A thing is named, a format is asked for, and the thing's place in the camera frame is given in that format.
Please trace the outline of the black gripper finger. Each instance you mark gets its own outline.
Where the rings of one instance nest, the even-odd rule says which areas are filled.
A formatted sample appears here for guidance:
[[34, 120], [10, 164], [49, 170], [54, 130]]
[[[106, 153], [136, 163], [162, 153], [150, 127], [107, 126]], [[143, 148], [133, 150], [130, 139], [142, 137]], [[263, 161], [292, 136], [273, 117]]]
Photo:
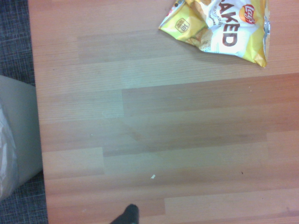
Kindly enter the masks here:
[[139, 224], [139, 208], [135, 204], [128, 205], [124, 212], [110, 224]]

